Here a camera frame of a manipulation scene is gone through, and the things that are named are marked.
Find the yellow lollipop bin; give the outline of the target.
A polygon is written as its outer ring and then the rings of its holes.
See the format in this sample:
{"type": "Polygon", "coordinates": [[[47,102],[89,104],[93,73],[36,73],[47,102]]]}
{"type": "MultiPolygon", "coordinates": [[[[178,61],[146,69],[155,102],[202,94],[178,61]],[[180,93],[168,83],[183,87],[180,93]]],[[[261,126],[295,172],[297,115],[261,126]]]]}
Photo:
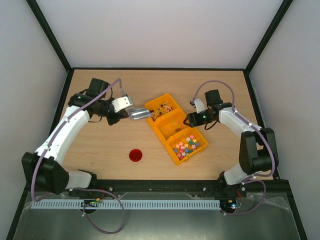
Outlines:
{"type": "Polygon", "coordinates": [[[151,113],[151,117],[147,119],[147,122],[151,127],[154,127],[156,123],[164,119],[164,117],[167,117],[168,114],[181,109],[179,104],[169,93],[165,93],[148,101],[144,104],[144,107],[151,113]]]}

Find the metal scoop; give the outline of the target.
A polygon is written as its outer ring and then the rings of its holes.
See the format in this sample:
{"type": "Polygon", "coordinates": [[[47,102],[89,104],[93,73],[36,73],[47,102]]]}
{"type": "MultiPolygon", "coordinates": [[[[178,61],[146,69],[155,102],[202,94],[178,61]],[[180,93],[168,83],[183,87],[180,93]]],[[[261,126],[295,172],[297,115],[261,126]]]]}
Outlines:
{"type": "Polygon", "coordinates": [[[132,120],[147,119],[152,116],[152,113],[147,108],[132,108],[128,112],[132,120]]]}

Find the yellow star candy bin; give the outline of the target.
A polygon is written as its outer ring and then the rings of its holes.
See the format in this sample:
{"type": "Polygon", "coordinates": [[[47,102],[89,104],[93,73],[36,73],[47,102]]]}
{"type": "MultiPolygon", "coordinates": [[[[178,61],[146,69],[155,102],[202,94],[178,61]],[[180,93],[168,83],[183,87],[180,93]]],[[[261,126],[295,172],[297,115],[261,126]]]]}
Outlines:
{"type": "Polygon", "coordinates": [[[208,145],[208,141],[196,127],[187,127],[169,137],[164,147],[175,165],[179,166],[201,153],[208,145]]]}

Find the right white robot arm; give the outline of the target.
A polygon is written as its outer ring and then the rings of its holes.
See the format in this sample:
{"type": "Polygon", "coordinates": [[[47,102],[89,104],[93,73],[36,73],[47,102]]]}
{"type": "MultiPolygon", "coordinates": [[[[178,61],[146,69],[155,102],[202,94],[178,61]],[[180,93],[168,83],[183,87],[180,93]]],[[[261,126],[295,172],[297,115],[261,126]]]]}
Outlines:
{"type": "Polygon", "coordinates": [[[221,123],[240,139],[238,163],[220,173],[218,191],[229,196],[236,185],[255,177],[272,176],[278,166],[275,133],[245,118],[235,107],[235,100],[223,102],[217,89],[207,91],[206,103],[195,95],[190,104],[195,112],[187,114],[183,123],[191,128],[221,123]]]}

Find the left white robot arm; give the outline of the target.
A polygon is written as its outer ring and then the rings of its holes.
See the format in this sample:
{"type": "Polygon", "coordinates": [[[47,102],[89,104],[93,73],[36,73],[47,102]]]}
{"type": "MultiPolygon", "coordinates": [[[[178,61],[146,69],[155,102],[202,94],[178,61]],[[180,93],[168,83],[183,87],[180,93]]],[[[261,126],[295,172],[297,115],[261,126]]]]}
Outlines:
{"type": "Polygon", "coordinates": [[[69,99],[63,117],[44,143],[35,152],[23,155],[22,167],[33,197],[36,189],[58,195],[65,190],[85,189],[90,185],[92,173],[67,171],[63,161],[71,143],[92,116],[106,118],[110,126],[128,118],[133,100],[123,89],[121,97],[105,98],[114,86],[114,83],[93,78],[88,88],[69,99]]]}

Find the red round lid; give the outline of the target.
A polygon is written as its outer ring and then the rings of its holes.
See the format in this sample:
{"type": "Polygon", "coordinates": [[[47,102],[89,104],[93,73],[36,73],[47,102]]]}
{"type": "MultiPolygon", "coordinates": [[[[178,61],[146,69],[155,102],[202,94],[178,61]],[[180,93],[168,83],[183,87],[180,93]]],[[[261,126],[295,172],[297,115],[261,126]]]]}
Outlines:
{"type": "Polygon", "coordinates": [[[132,149],[129,153],[129,159],[132,162],[139,162],[143,157],[142,152],[139,149],[132,149]]]}

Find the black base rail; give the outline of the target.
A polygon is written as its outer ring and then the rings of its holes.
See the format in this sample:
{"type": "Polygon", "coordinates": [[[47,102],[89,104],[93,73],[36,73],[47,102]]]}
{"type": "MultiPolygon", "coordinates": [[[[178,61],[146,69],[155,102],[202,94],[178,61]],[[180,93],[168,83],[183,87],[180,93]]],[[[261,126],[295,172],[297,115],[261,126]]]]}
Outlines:
{"type": "MultiPolygon", "coordinates": [[[[262,180],[267,193],[285,193],[292,197],[292,190],[288,180],[262,180]]],[[[247,193],[263,192],[260,182],[227,186],[218,180],[115,180],[93,179],[89,189],[104,189],[116,196],[126,193],[187,193],[196,198],[215,198],[219,200],[235,199],[238,193],[246,197],[247,193]]],[[[80,198],[97,197],[94,192],[72,190],[71,196],[80,198]]]]}

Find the right black frame post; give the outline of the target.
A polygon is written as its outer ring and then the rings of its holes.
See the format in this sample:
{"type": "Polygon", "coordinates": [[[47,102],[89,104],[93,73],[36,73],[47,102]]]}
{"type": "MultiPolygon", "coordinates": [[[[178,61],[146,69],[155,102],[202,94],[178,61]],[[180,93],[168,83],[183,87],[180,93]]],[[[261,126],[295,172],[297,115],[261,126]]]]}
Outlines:
{"type": "Polygon", "coordinates": [[[262,39],[260,40],[257,48],[255,49],[252,57],[250,58],[245,68],[246,73],[249,74],[253,70],[258,59],[260,58],[261,54],[265,50],[267,44],[269,43],[270,39],[272,38],[273,34],[275,33],[276,29],[278,28],[279,24],[281,23],[282,19],[286,15],[292,3],[293,3],[293,0],[283,0],[282,3],[280,4],[277,12],[275,13],[272,21],[270,22],[267,30],[265,31],[262,39]]]}

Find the black frame post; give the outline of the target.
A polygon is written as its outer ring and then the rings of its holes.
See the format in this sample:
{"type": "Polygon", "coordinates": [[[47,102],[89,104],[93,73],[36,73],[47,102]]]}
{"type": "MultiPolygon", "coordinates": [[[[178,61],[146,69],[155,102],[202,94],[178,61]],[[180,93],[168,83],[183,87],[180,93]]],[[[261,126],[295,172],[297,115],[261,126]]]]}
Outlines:
{"type": "Polygon", "coordinates": [[[292,3],[293,3],[293,0],[283,0],[282,3],[280,4],[277,12],[275,13],[272,21],[270,22],[267,30],[265,31],[262,39],[260,40],[257,48],[255,49],[252,57],[250,58],[245,68],[246,73],[249,74],[253,70],[258,59],[260,58],[261,54],[265,50],[267,44],[269,43],[270,39],[272,38],[273,34],[275,33],[276,29],[278,28],[279,24],[281,23],[282,19],[286,15],[292,3]]]}
{"type": "Polygon", "coordinates": [[[69,72],[72,67],[64,54],[55,34],[53,33],[45,15],[43,14],[38,2],[36,0],[26,0],[29,8],[31,9],[33,15],[35,16],[37,22],[39,23],[40,27],[42,28],[45,36],[47,37],[49,43],[51,44],[53,50],[55,51],[57,57],[59,58],[61,64],[63,65],[64,69],[69,72]]]}

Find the left black frame post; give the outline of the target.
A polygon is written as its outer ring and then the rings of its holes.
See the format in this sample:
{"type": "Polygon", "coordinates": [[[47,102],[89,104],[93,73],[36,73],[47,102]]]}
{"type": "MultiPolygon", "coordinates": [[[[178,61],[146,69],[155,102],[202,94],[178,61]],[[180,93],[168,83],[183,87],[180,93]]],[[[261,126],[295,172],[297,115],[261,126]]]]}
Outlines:
{"type": "Polygon", "coordinates": [[[45,15],[43,14],[38,2],[36,0],[26,0],[29,8],[31,9],[33,15],[35,16],[37,22],[39,23],[40,27],[42,28],[45,36],[47,37],[49,43],[51,44],[53,50],[55,51],[57,57],[59,58],[61,64],[63,65],[64,69],[69,72],[72,67],[64,54],[55,34],[53,33],[45,15]]]}

